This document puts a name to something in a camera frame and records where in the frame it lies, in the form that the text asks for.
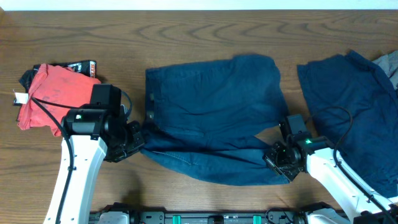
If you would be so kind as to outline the dark blue denim shorts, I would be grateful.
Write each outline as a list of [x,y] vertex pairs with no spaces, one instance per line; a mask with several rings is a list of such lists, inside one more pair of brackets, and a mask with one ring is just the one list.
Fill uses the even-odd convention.
[[257,137],[289,112],[272,58],[149,68],[145,109],[142,153],[158,164],[216,184],[287,183],[267,167],[270,145]]

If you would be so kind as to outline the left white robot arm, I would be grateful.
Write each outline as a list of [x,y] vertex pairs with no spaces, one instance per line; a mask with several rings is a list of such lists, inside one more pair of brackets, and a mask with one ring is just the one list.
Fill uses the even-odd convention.
[[103,162],[137,153],[145,141],[139,123],[128,123],[124,105],[71,109],[62,120],[67,138],[45,223],[88,223],[98,172]]

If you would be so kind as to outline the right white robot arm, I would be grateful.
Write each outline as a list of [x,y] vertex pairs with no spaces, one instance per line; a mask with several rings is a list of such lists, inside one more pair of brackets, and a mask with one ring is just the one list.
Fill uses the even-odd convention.
[[397,223],[397,205],[372,189],[343,160],[325,137],[276,142],[263,157],[276,174],[293,181],[299,173],[316,179],[342,208],[324,203],[309,205],[294,223]]

